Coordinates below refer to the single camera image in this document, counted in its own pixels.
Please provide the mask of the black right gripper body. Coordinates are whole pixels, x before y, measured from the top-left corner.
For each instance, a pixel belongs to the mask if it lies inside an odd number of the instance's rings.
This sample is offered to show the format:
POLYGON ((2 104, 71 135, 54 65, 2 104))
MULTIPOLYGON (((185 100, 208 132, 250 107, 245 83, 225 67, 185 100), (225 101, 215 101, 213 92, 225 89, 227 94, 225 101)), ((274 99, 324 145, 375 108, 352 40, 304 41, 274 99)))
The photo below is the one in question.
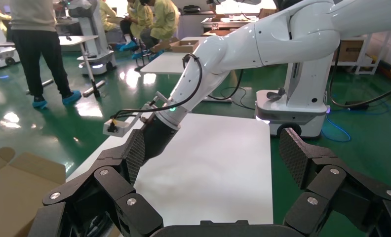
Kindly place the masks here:
POLYGON ((160 155, 178 132, 152 114, 140 129, 144 138, 145 157, 143 163, 160 155))

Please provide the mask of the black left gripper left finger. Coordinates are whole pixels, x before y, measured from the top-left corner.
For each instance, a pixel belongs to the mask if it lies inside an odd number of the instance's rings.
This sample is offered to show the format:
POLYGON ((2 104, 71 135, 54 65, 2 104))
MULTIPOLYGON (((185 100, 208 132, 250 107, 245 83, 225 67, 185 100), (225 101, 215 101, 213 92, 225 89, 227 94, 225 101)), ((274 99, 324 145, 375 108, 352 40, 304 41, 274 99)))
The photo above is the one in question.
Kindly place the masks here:
POLYGON ((160 214, 134 188, 145 158, 141 130, 100 153, 78 177, 43 197, 31 237, 84 237, 94 218, 108 217, 125 237, 149 237, 163 228, 160 214))

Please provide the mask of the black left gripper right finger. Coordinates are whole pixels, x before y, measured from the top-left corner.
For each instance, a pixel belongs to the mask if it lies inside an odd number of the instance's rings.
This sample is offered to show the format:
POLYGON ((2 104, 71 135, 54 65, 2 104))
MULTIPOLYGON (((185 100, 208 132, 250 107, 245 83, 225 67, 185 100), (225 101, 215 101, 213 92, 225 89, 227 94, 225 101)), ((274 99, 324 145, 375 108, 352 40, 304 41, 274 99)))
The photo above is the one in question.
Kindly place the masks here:
POLYGON ((316 237, 337 212, 369 237, 391 237, 390 185, 348 167, 330 149, 304 142, 292 128, 281 132, 279 153, 303 191, 285 226, 316 237))

